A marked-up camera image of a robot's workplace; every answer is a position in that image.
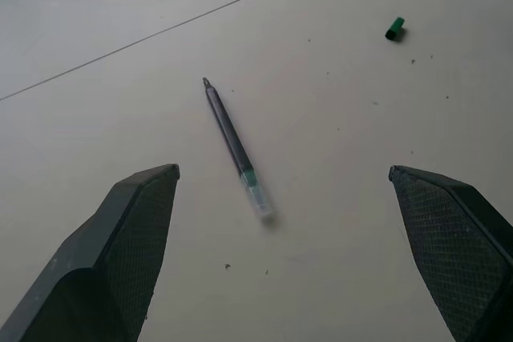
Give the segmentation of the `black pen with clear end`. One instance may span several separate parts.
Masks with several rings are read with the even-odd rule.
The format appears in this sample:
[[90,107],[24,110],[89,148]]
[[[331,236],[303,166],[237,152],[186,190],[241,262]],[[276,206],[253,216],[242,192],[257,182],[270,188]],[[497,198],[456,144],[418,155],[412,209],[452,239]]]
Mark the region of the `black pen with clear end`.
[[203,84],[206,98],[212,108],[212,112],[223,135],[228,151],[232,156],[239,178],[248,194],[248,198],[256,210],[256,213],[261,217],[261,220],[270,222],[275,217],[274,211],[266,196],[265,189],[260,183],[248,154],[240,141],[239,135],[233,126],[232,120],[224,107],[221,97],[207,78],[203,78]]

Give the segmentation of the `green pen cap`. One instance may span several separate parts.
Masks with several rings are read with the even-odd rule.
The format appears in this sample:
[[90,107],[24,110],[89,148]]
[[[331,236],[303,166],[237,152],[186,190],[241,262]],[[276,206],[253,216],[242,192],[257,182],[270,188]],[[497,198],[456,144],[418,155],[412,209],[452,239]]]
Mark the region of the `green pen cap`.
[[401,42],[406,35],[404,24],[405,19],[402,17],[397,17],[386,31],[386,39],[391,42]]

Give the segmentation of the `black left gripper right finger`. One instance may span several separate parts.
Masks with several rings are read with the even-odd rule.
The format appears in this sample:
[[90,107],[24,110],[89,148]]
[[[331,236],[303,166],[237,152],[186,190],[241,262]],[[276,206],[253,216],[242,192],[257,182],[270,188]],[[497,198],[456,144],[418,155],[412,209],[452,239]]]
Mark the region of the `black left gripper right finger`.
[[513,226],[471,185],[392,166],[417,269],[455,342],[513,342]]

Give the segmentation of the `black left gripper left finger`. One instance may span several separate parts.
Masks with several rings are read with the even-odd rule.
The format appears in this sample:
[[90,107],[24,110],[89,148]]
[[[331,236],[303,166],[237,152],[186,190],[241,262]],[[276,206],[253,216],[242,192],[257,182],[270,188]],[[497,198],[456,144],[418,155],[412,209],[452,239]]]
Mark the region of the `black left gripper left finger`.
[[155,292],[180,169],[116,183],[0,327],[0,342],[137,342]]

